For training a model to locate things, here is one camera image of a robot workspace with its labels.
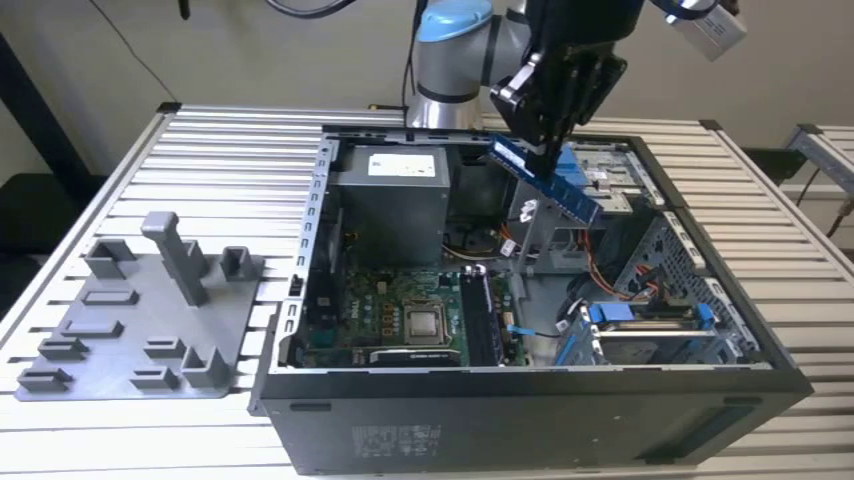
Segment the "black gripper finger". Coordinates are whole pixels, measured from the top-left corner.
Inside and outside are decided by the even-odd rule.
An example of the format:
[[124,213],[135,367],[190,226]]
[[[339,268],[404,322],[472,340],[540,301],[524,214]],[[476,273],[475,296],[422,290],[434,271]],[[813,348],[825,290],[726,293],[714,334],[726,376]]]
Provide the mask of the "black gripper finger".
[[532,52],[514,76],[492,87],[491,101],[512,135],[524,142],[524,167],[552,174],[572,129],[575,66],[558,50]]
[[587,47],[575,52],[575,87],[571,127],[586,125],[627,70],[627,61],[613,47]]

